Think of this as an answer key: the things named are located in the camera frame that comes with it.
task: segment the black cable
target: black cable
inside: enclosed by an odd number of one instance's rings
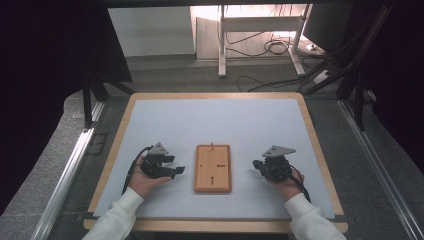
[[[303,85],[305,85],[306,83],[310,82],[311,80],[315,79],[315,77],[320,73],[319,71],[324,69],[325,67],[328,66],[328,61],[323,61],[321,63],[319,63],[316,67],[314,67],[313,69],[311,69],[311,71],[308,72],[308,74],[304,77],[305,81],[301,82],[298,88],[298,92],[302,93],[302,87]]]
[[[327,54],[327,56],[334,57],[335,59],[339,61],[349,57],[349,54],[352,51],[353,46],[355,46],[357,40],[368,30],[369,27],[371,27],[372,22],[376,17],[377,17],[377,14],[368,16],[368,18],[365,20],[362,26],[358,29],[355,35],[353,35],[345,45],[343,45],[338,50],[330,54]]]
[[[293,167],[292,165],[290,165],[290,167],[292,167],[294,170],[296,170],[296,172],[297,172],[297,176],[299,177],[299,179],[300,180],[298,180],[296,177],[294,177],[293,175],[290,175],[289,176],[289,178],[294,182],[294,183],[296,183],[296,185],[300,188],[300,191],[302,191],[303,192],[303,194],[305,195],[305,198],[309,201],[309,202],[311,202],[311,197],[309,196],[309,192],[308,192],[308,190],[306,189],[306,187],[305,187],[305,185],[303,185],[303,179],[302,179],[302,177],[300,176],[300,172],[299,172],[299,170],[297,170],[295,167]]]
[[[266,52],[263,52],[263,53],[251,55],[251,54],[247,54],[247,53],[244,53],[244,52],[240,52],[239,50],[235,50],[233,48],[225,48],[225,49],[228,50],[228,51],[233,51],[233,52],[239,53],[239,54],[247,56],[247,57],[260,57],[260,56],[262,56],[262,55],[264,55],[268,52],[268,51],[266,51]]]
[[[303,95],[312,94],[321,88],[329,85],[330,83],[340,79],[342,76],[348,74],[353,69],[353,63],[349,63],[346,67],[338,70],[337,72],[334,72],[333,74],[329,75],[324,81],[321,81],[314,86],[310,87],[309,89],[301,92]]]
[[[274,52],[274,51],[272,51],[272,47],[273,46],[284,46],[285,49],[282,52]],[[283,42],[281,42],[281,41],[274,41],[274,40],[271,39],[270,41],[265,42],[264,49],[267,50],[267,51],[269,51],[269,52],[271,52],[271,53],[273,53],[274,55],[282,55],[285,52],[287,52],[288,47]]]
[[[138,155],[137,155],[137,157],[134,159],[134,161],[131,163],[131,166],[130,166],[130,169],[128,169],[128,173],[127,173],[127,177],[125,178],[125,183],[124,183],[124,188],[122,189],[122,194],[124,194],[124,192],[125,192],[125,190],[127,189],[127,187],[128,187],[128,184],[130,183],[130,179],[131,179],[131,176],[132,176],[132,174],[133,174],[133,171],[134,171],[134,167],[136,166],[136,163],[137,163],[137,160],[138,160],[138,158],[145,152],[145,151],[148,151],[148,150],[150,150],[150,149],[152,149],[153,148],[153,146],[151,146],[151,147],[145,147],[143,150],[141,150],[139,153],[138,153]]]
[[[138,240],[137,236],[136,236],[133,232],[130,232],[130,236],[131,236],[133,239]]]
[[[247,92],[252,92],[252,91],[254,91],[256,89],[263,88],[263,87],[282,88],[282,87],[286,87],[286,86],[289,86],[289,85],[294,85],[294,84],[301,83],[302,82],[302,79],[303,78],[298,78],[298,79],[292,79],[292,80],[282,80],[282,81],[277,81],[277,82],[272,82],[272,83],[266,83],[266,84],[262,84],[260,86],[253,87],[253,88],[249,89]],[[281,83],[285,83],[285,84],[284,85],[281,85],[281,86],[278,86],[278,87],[272,86],[274,84],[281,84]]]
[[[258,36],[258,35],[261,35],[262,33],[265,33],[265,32],[256,33],[256,34],[254,34],[254,35],[252,35],[252,36],[249,36],[249,37],[246,37],[246,38],[243,38],[243,39],[237,40],[237,41],[235,41],[235,42],[230,42],[230,41],[228,40],[228,33],[225,33],[225,38],[227,39],[227,42],[228,42],[229,44],[236,44],[236,43],[239,43],[239,42],[246,41],[246,40],[248,40],[248,39],[250,39],[250,38],[256,37],[256,36]]]
[[[238,87],[238,89],[239,89],[240,92],[243,92],[241,90],[240,83],[239,83],[240,79],[242,79],[242,78],[249,78],[249,79],[251,79],[251,80],[253,80],[253,81],[255,81],[255,82],[259,83],[259,84],[264,84],[263,82],[259,81],[258,79],[253,78],[253,77],[250,77],[250,76],[244,76],[244,75],[243,76],[239,76],[236,79],[236,84],[237,84],[237,87]]]
[[[283,10],[283,5],[280,4],[280,12],[278,12],[278,17],[281,16],[281,10]]]
[[[305,65],[307,68],[314,68],[314,67],[316,67],[316,66],[310,66],[310,65],[308,65],[307,63],[305,63],[305,60],[307,60],[307,59],[322,59],[322,58],[315,58],[315,57],[305,57],[305,58],[302,58],[302,63],[303,63],[303,65]]]
[[[274,4],[274,8],[271,10],[271,12],[269,12],[269,14],[271,14],[272,12],[274,12],[274,16],[275,16],[275,12],[277,11],[277,9],[278,9],[278,5],[279,4]]]

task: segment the wooden board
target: wooden board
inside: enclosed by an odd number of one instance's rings
[[[229,145],[198,145],[194,191],[231,192],[231,158]]]

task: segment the wire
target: wire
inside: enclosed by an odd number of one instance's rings
[[[303,192],[303,194],[305,195],[305,198],[311,202],[311,197],[309,196],[308,190],[305,188],[305,185],[303,185],[303,179],[300,176],[300,172],[299,170],[297,170],[295,167],[293,167],[292,165],[290,165],[290,167],[292,167],[294,170],[296,170],[297,172],[297,176],[299,177],[300,180],[298,180],[296,177],[294,177],[293,175],[290,175],[290,179],[296,183],[296,185],[300,188],[300,191]]]
[[[272,50],[272,48],[275,47],[275,46],[284,46],[284,50],[282,52],[275,52],[275,51]],[[287,52],[287,46],[286,45],[284,45],[283,43],[281,43],[279,41],[273,41],[273,40],[267,41],[264,45],[265,51],[262,52],[262,53],[258,53],[258,54],[247,54],[247,53],[241,52],[241,51],[233,49],[233,48],[226,48],[226,49],[229,50],[229,51],[237,52],[239,54],[242,54],[242,55],[248,56],[248,57],[259,57],[259,56],[263,56],[263,55],[267,54],[268,52],[271,52],[274,55],[282,55],[285,52]]]
[[[237,41],[235,41],[235,42],[230,42],[230,41],[228,40],[228,33],[225,33],[225,37],[226,37],[227,42],[228,42],[229,44],[236,44],[236,43],[239,43],[239,42],[246,41],[246,40],[248,40],[248,39],[250,39],[250,38],[256,37],[256,36],[258,36],[258,35],[261,35],[262,33],[265,33],[265,32],[256,33],[256,34],[254,34],[254,35],[252,35],[252,36],[249,36],[249,37],[246,37],[246,38],[243,38],[243,39],[237,40]]]
[[[297,79],[290,79],[290,80],[280,80],[280,81],[270,82],[270,83],[263,83],[263,82],[259,81],[256,78],[243,75],[243,76],[237,77],[237,79],[236,79],[236,84],[237,84],[237,87],[238,87],[238,89],[239,89],[240,92],[243,92],[242,89],[241,89],[241,87],[240,87],[240,80],[242,78],[248,78],[248,79],[251,79],[251,80],[253,80],[253,81],[255,81],[255,82],[257,82],[257,83],[260,84],[259,86],[256,86],[256,87],[253,87],[253,88],[248,89],[247,92],[252,92],[254,90],[257,90],[257,89],[263,88],[263,87],[282,88],[282,87],[285,87],[285,86],[288,86],[288,85],[299,84],[301,81],[303,81],[303,78],[297,78]]]
[[[358,39],[371,27],[372,20],[374,20],[377,17],[377,14],[373,14],[368,16],[368,18],[365,20],[365,22],[362,24],[362,26],[358,29],[358,31],[353,35],[350,40],[343,45],[338,50],[332,52],[331,54],[328,54],[327,56],[333,57],[337,59],[338,61],[342,61],[345,58],[348,58],[350,55],[350,52],[353,50],[353,47],[355,46]]]
[[[271,15],[272,14],[272,12],[274,12],[274,16],[275,16],[275,12],[277,11],[277,9],[278,9],[278,4],[275,4],[274,5],[274,8],[268,13],[269,15]]]
[[[135,240],[137,240],[138,238],[137,238],[137,236],[133,233],[133,232],[130,232],[130,236],[133,238],[133,239],[135,239]]]
[[[318,58],[318,57],[317,58],[316,57],[305,57],[305,58],[302,58],[302,63],[303,63],[303,65],[305,65],[305,67],[307,67],[307,68],[314,68],[315,66],[310,66],[307,63],[305,63],[305,60],[307,60],[307,59],[321,59],[321,58]]]
[[[131,176],[132,176],[132,174],[133,174],[133,171],[134,171],[134,167],[135,166],[137,166],[137,160],[140,158],[140,156],[145,152],[145,151],[148,151],[148,150],[150,150],[150,149],[152,149],[153,148],[153,146],[151,146],[151,147],[145,147],[145,148],[143,148],[143,150],[141,150],[138,154],[137,154],[137,157],[134,159],[134,161],[132,161],[132,163],[131,163],[131,166],[130,166],[130,169],[128,169],[128,173],[127,173],[127,177],[125,178],[125,183],[124,183],[124,187],[123,187],[123,189],[122,189],[122,194],[124,194],[124,192],[126,191],[126,189],[127,189],[127,187],[128,187],[128,184],[130,183],[130,179],[131,179]]]
[[[310,82],[312,79],[315,78],[315,76],[318,75],[319,70],[325,68],[326,66],[328,66],[328,61],[322,61],[321,63],[319,63],[316,67],[312,68],[311,71],[309,71],[309,73],[307,74],[307,76],[305,76],[305,81],[301,82],[298,88],[298,92],[302,93],[302,87],[303,85],[305,85],[306,83]]]
[[[280,5],[280,11],[278,12],[278,16],[281,16],[281,10],[283,10],[283,5]]]

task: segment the gray floor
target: gray floor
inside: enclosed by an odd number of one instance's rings
[[[286,58],[230,61],[226,78],[218,77],[216,61],[195,61],[191,56],[130,58],[128,65],[134,82],[126,85],[138,92],[239,92],[239,87],[247,91],[259,85],[249,78],[238,79],[242,75],[254,77],[262,83],[296,78],[294,68]],[[338,82],[335,82],[306,96],[306,102],[347,216],[349,231],[346,236],[348,239],[410,239],[335,99],[337,85]],[[86,233],[82,218],[129,98],[114,87],[107,85],[107,89],[112,97],[106,102],[100,120],[102,124],[96,129],[94,140],[81,162],[50,239],[80,239]],[[260,88],[258,91],[297,89],[298,85],[293,85]],[[1,239],[29,239],[49,201],[83,129],[82,94],[78,92],[70,96],[65,101],[64,109],[65,114],[39,162],[0,217]],[[378,122],[371,105],[365,106],[364,124],[366,134],[389,175],[422,226],[422,173]],[[136,235],[139,239],[207,239],[205,235]],[[255,237],[273,239],[275,236]]]

